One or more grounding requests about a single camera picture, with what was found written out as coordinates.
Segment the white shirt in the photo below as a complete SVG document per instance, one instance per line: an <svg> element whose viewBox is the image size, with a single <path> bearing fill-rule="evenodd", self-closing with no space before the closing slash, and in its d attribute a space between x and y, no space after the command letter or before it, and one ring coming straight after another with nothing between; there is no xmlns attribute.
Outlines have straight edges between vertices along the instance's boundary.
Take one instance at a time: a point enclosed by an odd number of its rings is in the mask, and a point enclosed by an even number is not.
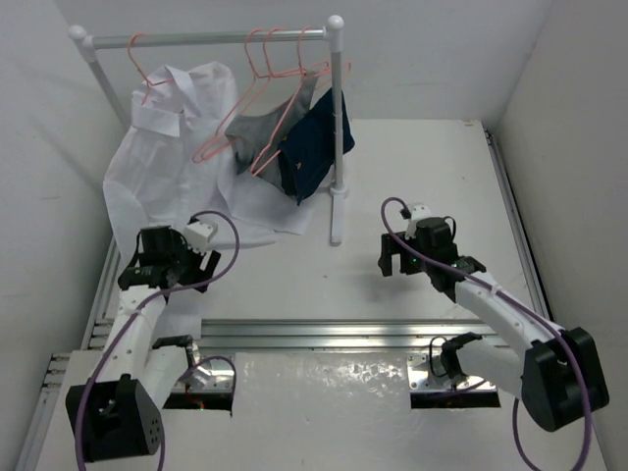
<svg viewBox="0 0 628 471"><path fill-rule="evenodd" d="M232 71L219 62L188 72L169 66L154 71L147 102L142 83L132 94L131 126L106 172L103 191L118 248L130 258L138 232L149 226L182 230L198 212L229 216L244 247L272 244L278 233L302 235L311 206L298 208L271 183L236 173L230 148L194 163L195 151L211 137L237 99Z"/></svg>

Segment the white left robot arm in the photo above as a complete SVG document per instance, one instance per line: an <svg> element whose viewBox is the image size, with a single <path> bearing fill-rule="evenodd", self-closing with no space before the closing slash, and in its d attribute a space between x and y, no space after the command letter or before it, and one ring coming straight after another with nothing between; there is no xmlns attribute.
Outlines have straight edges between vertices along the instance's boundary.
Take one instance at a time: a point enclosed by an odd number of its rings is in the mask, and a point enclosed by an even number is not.
<svg viewBox="0 0 628 471"><path fill-rule="evenodd" d="M221 258L210 247L216 231L193 218L182 231L162 226L137 234L118 278L118 311L102 355L65 399L79 469L163 449L161 410L193 364L193 339L153 335L172 293L207 289Z"/></svg>

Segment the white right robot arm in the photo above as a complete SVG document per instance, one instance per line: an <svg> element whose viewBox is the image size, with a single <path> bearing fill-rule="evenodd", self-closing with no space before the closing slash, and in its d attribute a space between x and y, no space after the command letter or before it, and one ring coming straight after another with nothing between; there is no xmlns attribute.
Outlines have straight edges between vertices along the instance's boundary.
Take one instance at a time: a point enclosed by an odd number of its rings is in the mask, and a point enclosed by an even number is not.
<svg viewBox="0 0 628 471"><path fill-rule="evenodd" d="M447 221L415 222L411 234L381 236L378 266L385 277L400 259L405 275L426 274L432 287L480 318L507 344L502 352L481 335L466 333L443 343L430 361L433 378L455 384L479 376L521 400L542 429L554 432L609 403L593 337L582 328L566 330L540 318L499 288L486 267L461 255Z"/></svg>

